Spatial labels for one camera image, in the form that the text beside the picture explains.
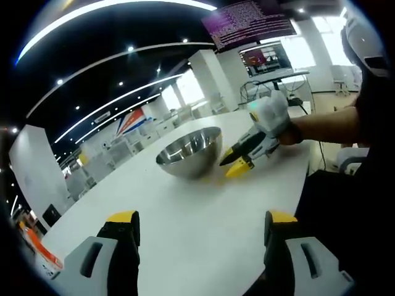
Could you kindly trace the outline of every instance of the display screen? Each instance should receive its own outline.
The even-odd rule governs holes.
[[[296,34],[276,0],[243,1],[202,19],[219,51],[259,40]]]
[[[279,69],[292,69],[280,41],[243,49],[239,54],[250,77]]]

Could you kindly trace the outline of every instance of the stainless steel bowl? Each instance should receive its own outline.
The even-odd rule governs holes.
[[[172,142],[158,154],[156,163],[171,175],[194,179],[210,170],[221,149],[221,129],[203,128]]]

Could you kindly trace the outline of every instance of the white table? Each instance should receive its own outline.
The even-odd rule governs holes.
[[[303,112],[292,107],[290,114]],[[138,210],[140,295],[242,295],[264,270],[265,212],[296,210],[310,144],[279,147],[238,179],[225,179],[227,168],[215,166],[210,178],[184,181],[161,170],[155,157],[180,136],[206,126],[221,127],[224,151],[251,125],[244,110],[185,123],[92,188],[43,244],[63,259],[95,236],[111,214]]]

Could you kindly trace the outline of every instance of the window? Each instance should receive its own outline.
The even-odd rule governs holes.
[[[176,84],[185,104],[192,104],[204,98],[202,89],[192,70],[186,71],[183,76],[179,77]]]
[[[352,66],[346,57],[341,43],[340,31],[346,24],[344,17],[313,17],[318,31],[321,33],[333,65]]]
[[[273,41],[281,41],[289,61],[294,69],[307,68],[315,66],[315,60],[311,53],[310,47],[302,36],[302,32],[293,20],[291,21],[296,35],[270,38],[261,40],[260,43],[269,43]]]
[[[163,100],[165,100],[165,104],[169,110],[172,109],[179,109],[181,108],[180,101],[177,98],[177,95],[174,92],[173,86],[167,86],[163,91],[162,91],[162,97]]]

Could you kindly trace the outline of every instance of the ceiling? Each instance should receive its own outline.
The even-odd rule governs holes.
[[[53,87],[58,79],[64,79],[79,69],[105,57],[126,51],[128,46],[144,47],[164,43],[212,40],[201,19],[210,11],[180,4],[163,2],[134,2],[118,4],[92,11],[77,17],[45,36],[20,62],[14,66],[18,53],[31,36],[32,20],[41,10],[44,0],[26,5],[25,21],[14,27],[14,38],[10,41],[8,63],[9,79],[4,89],[0,117],[3,125],[24,124],[45,128],[50,143],[79,119],[103,104],[140,86],[166,76],[183,73],[188,69],[187,58],[199,49],[208,46],[174,46],[131,54],[112,59],[94,67],[68,83],[62,85],[29,119],[26,114]],[[239,1],[202,0],[216,7]],[[312,14],[339,14],[336,0],[291,1],[279,0],[290,17],[304,18]],[[295,9],[304,7],[306,15]],[[159,92],[171,81],[157,84],[136,92],[92,116],[97,118],[116,107],[123,110],[138,101]],[[70,138],[80,138],[91,129],[91,121],[79,125],[68,136],[52,145],[55,154],[74,150],[76,145]]]

